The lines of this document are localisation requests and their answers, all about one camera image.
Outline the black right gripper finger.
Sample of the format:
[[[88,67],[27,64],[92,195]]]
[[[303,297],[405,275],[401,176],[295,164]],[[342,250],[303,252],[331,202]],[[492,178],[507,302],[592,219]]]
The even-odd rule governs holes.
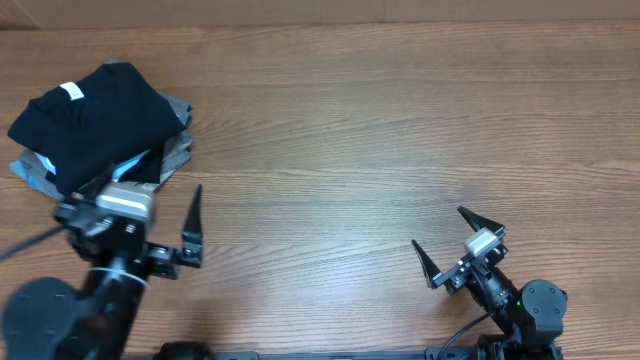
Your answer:
[[[504,234],[505,226],[499,222],[478,215],[464,206],[458,206],[457,211],[475,232],[486,228],[495,235]]]
[[[416,240],[412,240],[411,245],[419,258],[428,287],[431,289],[438,288],[439,284],[437,283],[437,280],[442,276],[441,270]]]

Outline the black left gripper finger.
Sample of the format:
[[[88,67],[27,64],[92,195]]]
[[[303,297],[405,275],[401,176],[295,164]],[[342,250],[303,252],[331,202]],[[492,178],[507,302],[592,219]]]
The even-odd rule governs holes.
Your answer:
[[[202,186],[198,185],[189,206],[182,229],[180,264],[192,268],[202,266],[203,230],[201,224]]]
[[[95,200],[99,193],[113,180],[114,164],[109,164],[95,179],[79,189],[84,199]]]

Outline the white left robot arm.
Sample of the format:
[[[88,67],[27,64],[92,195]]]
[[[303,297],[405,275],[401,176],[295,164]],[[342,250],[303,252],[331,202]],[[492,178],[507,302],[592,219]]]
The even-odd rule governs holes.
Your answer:
[[[201,187],[190,203],[179,248],[148,241],[152,191],[117,183],[111,168],[65,195],[56,227],[6,250],[7,260],[61,231],[90,267],[81,288],[41,277],[18,288],[2,314],[8,359],[119,359],[151,277],[175,280],[203,262]]]

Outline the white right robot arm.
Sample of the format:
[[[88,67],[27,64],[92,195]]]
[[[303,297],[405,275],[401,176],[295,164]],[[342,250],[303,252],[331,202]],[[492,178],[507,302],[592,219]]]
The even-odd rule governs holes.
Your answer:
[[[443,287],[454,295],[468,290],[484,314],[452,335],[444,345],[425,350],[427,359],[561,359],[555,340],[564,331],[568,295],[554,283],[536,279],[518,289],[499,269],[508,253],[505,226],[464,206],[458,213],[474,230],[464,242],[466,254],[443,272],[417,241],[411,242],[429,288]],[[481,335],[470,347],[455,342],[482,321],[490,319],[499,334]]]

